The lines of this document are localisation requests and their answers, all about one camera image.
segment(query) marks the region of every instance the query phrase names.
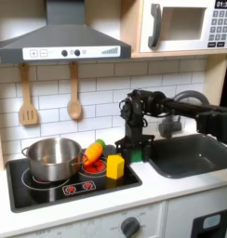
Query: gray sink basin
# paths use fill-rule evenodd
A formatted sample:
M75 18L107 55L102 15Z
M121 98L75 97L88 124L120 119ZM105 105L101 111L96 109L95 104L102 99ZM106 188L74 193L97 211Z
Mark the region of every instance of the gray sink basin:
M156 140L149 162L162 176L181 179L227 168L227 148L200 134Z

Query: cabinet knob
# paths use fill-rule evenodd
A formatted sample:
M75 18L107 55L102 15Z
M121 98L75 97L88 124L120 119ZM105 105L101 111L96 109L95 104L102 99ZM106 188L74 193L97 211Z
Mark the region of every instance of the cabinet knob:
M131 238L140 229L140 223L136 218L127 218L121 224L121 230L126 238Z

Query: black stovetop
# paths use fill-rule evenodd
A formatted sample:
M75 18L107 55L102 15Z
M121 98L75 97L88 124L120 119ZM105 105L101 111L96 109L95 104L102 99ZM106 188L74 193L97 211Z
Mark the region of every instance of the black stovetop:
M82 167L76 175L58 182L44 182L34 178L28 159L8 162L11 210L24 212L140 186L140 179L128 165L125 175L119 180L106 178L106 158L110 154L115 154L114 146L106 146L101 159L88 170Z

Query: toy vegetable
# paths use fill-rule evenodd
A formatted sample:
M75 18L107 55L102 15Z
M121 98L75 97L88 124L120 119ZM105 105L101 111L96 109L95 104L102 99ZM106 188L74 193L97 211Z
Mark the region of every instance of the toy vegetable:
M102 139L97 139L94 143L92 143L85 151L85 162L84 166L89 166L93 164L95 161L100 159L103 153L103 149L105 148L105 143Z

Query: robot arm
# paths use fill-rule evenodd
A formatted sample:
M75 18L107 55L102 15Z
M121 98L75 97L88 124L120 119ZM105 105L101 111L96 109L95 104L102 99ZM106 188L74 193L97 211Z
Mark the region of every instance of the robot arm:
M227 144L227 108L213 105L197 106L189 103L168 99L162 92L133 90L121 102L121 116L126 121L126 136L116 142L117 149L142 149L151 145L154 136L142 135L142 129L147 126L145 115L162 117L162 113L182 115L193 118L197 131L210 134Z

